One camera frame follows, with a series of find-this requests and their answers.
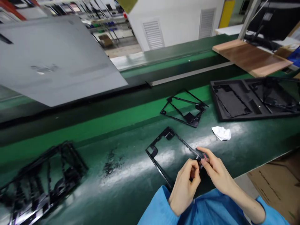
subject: white tissue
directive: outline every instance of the white tissue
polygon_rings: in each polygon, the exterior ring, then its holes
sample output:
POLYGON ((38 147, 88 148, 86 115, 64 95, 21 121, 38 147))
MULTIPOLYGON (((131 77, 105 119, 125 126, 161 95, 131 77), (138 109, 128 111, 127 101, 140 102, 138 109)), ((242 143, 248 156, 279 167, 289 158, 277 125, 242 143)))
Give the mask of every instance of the white tissue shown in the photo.
POLYGON ((212 130, 221 141, 230 140, 231 138, 230 129, 225 129, 224 127, 212 127, 212 130))

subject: blue sleeve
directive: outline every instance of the blue sleeve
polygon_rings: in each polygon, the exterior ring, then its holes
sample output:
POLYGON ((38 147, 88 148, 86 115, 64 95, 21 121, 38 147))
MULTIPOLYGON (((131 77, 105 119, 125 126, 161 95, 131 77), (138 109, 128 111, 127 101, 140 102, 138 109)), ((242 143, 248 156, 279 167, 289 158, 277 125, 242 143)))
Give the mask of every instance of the blue sleeve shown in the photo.
POLYGON ((179 217, 171 210, 168 203, 169 197, 170 192, 165 186, 161 186, 152 198, 138 225, 177 224, 179 217))
POLYGON ((258 201, 262 205, 266 213, 265 221, 261 223, 261 225, 289 225, 288 221, 286 221, 279 212, 277 212, 271 206, 268 206, 260 196, 256 198, 256 201, 258 201))

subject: black foam tray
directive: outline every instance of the black foam tray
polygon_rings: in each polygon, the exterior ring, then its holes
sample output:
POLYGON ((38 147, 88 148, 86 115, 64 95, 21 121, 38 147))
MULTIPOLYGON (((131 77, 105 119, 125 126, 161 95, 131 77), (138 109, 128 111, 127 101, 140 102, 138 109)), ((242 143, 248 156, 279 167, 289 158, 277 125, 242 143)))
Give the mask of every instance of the black foam tray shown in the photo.
MULTIPOLYGON (((244 80, 211 81, 210 89, 219 119, 221 121, 250 120, 291 117, 300 114, 300 110, 297 112, 291 112, 282 108, 264 104, 262 91, 263 86, 257 85, 257 89, 253 88, 254 84, 261 83, 263 79, 280 78, 263 77, 244 80)), ((298 79, 283 80, 299 83, 298 79)), ((295 102, 299 104, 299 100, 296 100, 291 95, 287 94, 285 90, 283 92, 272 90, 269 96, 276 99, 277 102, 281 104, 287 104, 291 101, 291 99, 295 100, 295 102)))

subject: blue lab coat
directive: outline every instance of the blue lab coat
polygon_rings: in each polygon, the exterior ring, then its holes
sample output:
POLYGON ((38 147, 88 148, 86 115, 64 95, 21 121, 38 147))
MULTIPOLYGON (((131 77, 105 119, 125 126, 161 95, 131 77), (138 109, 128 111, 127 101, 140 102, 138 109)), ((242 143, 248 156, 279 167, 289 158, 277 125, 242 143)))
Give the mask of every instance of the blue lab coat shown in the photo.
MULTIPOLYGON (((249 224, 241 208, 227 195, 214 189, 193 200, 191 205, 180 216, 171 210, 168 199, 170 192, 161 186, 155 193, 138 225, 237 225, 249 224)), ((275 209, 268 206, 259 196, 258 201, 266 212, 263 225, 289 224, 275 209)))

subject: hand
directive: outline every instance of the hand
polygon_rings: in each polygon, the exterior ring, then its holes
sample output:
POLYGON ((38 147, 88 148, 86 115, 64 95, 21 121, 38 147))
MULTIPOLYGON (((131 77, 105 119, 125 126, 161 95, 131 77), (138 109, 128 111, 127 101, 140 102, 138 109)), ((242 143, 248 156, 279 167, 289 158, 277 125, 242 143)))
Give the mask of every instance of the hand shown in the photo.
POLYGON ((208 162, 201 159, 201 164, 206 169, 207 174, 210 176, 215 187, 223 194, 229 197, 239 189, 231 175, 225 168, 222 160, 217 158, 209 149, 197 147, 198 150, 204 152, 208 157, 208 162))
POLYGON ((181 215, 192 203, 200 181, 198 162, 188 159, 177 174, 175 185, 168 201, 172 211, 177 216, 181 215))

